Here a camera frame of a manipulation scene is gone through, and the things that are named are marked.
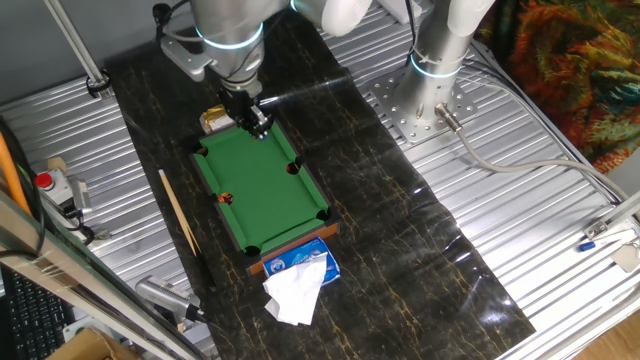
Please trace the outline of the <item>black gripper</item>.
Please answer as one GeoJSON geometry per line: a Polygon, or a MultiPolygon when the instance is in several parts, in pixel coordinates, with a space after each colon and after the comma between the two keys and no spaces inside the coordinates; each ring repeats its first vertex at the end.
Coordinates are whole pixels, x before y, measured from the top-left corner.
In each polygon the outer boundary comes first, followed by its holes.
{"type": "Polygon", "coordinates": [[[242,128],[253,138],[262,139],[268,134],[273,122],[268,115],[257,107],[258,98],[245,90],[231,90],[223,87],[219,98],[227,115],[235,122],[241,122],[242,128]]]}

